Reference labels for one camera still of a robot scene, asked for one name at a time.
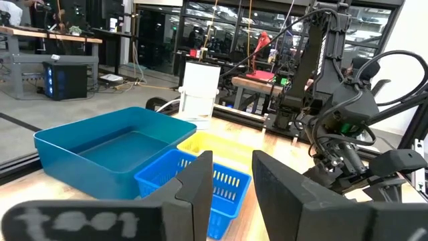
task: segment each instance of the blue plastic basket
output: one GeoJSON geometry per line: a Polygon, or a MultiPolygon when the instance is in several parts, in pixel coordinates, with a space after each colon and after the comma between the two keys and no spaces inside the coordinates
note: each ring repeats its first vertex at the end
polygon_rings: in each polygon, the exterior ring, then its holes
{"type": "Polygon", "coordinates": [[[44,171],[95,198],[134,199],[134,175],[196,126],[131,107],[34,134],[44,171]]]}
{"type": "MultiPolygon", "coordinates": [[[[196,156],[170,150],[135,175],[141,197],[146,197],[175,177],[196,156]]],[[[220,164],[213,164],[213,201],[209,217],[208,236],[219,240],[230,222],[238,217],[251,177],[220,164]]]]}

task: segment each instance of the glass window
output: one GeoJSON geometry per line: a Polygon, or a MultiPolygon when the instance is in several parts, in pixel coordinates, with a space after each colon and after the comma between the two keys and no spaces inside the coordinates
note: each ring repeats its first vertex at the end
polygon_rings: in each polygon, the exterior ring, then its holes
{"type": "Polygon", "coordinates": [[[254,25],[268,26],[268,27],[277,27],[281,28],[284,24],[287,13],[277,14],[277,13],[268,13],[264,11],[251,10],[251,18],[249,18],[249,9],[243,10],[241,23],[248,22],[254,25]]]}
{"type": "Polygon", "coordinates": [[[180,7],[165,7],[165,6],[153,6],[153,5],[141,5],[143,9],[150,9],[153,11],[161,10],[161,11],[169,11],[173,15],[180,15],[181,8],[180,7]]]}
{"type": "Polygon", "coordinates": [[[238,9],[234,7],[216,6],[207,3],[187,3],[186,14],[199,16],[199,17],[213,17],[214,19],[222,19],[227,21],[236,22],[238,18],[238,9]]]}
{"type": "Polygon", "coordinates": [[[378,44],[388,23],[391,10],[370,7],[351,7],[352,16],[346,40],[378,44]]]}
{"type": "MultiPolygon", "coordinates": [[[[249,52],[250,54],[252,54],[259,43],[259,36],[263,31],[265,31],[271,39],[276,37],[278,34],[278,32],[274,32],[274,31],[254,29],[254,28],[250,28],[250,30],[248,30],[247,27],[240,27],[235,50],[243,52],[244,56],[247,55],[247,43],[248,43],[248,35],[249,35],[249,52]]],[[[265,48],[263,53],[257,56],[257,59],[267,60],[269,58],[269,53],[270,53],[270,48],[265,48]]]]}
{"type": "MultiPolygon", "coordinates": [[[[181,45],[196,49],[203,47],[205,38],[208,37],[207,30],[210,24],[210,21],[186,17],[181,45]]],[[[229,54],[235,26],[214,22],[209,31],[208,50],[219,54],[229,54]]]]}
{"type": "Polygon", "coordinates": [[[138,62],[148,68],[171,73],[179,16],[159,11],[140,11],[138,62]]]}
{"type": "Polygon", "coordinates": [[[375,56],[375,52],[376,49],[373,48],[352,46],[350,44],[346,44],[343,52],[342,67],[349,67],[352,63],[352,59],[355,57],[371,59],[375,56]]]}

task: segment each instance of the yellow plastic basket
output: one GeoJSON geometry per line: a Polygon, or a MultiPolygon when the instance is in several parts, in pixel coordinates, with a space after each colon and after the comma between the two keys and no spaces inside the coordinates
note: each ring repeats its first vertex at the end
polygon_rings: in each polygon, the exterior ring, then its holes
{"type": "Polygon", "coordinates": [[[177,146],[177,149],[199,156],[213,151],[214,162],[251,175],[254,148],[209,133],[197,132],[177,146]]]}

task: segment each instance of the teal plastic bin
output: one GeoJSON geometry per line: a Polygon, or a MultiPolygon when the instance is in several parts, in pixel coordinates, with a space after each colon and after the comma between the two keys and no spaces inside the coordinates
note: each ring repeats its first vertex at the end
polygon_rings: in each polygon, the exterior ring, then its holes
{"type": "Polygon", "coordinates": [[[134,199],[134,174],[190,137],[196,126],[139,107],[34,134],[44,171],[99,199],[134,199]]]}

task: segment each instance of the concrete floor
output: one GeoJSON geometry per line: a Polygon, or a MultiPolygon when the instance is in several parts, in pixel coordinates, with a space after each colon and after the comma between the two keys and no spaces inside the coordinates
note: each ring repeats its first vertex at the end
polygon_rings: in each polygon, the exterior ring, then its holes
{"type": "MultiPolygon", "coordinates": [[[[144,73],[148,85],[169,88],[178,84],[178,79],[174,76],[151,70],[145,70],[144,73]]],[[[121,74],[133,76],[134,71],[128,71],[127,67],[123,67],[121,74]]],[[[4,83],[0,84],[0,89],[8,91],[4,83]]],[[[0,112],[41,129],[47,129],[130,106],[145,107],[147,100],[156,96],[170,100],[179,96],[179,93],[172,90],[137,86],[122,94],[97,93],[93,98],[87,100],[58,102],[52,101],[44,95],[36,94],[35,87],[25,83],[25,97],[37,100],[15,100],[0,92],[0,112]]],[[[2,136],[0,163],[35,151],[33,132],[0,119],[0,133],[2,136]]]]}

